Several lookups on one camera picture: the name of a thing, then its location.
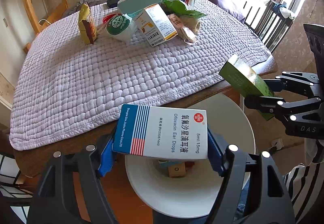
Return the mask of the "striped sleeve forearm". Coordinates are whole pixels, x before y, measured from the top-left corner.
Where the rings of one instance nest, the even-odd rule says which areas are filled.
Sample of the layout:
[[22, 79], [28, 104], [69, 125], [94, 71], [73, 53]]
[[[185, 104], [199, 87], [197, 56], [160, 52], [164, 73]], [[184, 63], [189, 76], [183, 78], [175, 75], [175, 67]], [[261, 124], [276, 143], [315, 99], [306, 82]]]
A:
[[296, 223], [310, 223], [305, 218], [315, 213], [323, 199], [323, 163], [300, 164], [284, 177], [291, 198]]

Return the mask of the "white gloved right hand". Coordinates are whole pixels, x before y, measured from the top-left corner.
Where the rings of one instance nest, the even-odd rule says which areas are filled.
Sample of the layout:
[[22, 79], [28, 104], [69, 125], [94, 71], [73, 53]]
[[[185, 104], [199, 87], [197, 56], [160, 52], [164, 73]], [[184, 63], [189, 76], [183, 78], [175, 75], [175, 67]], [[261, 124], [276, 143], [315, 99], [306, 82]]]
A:
[[305, 162], [307, 165], [323, 162], [324, 140], [304, 139]]

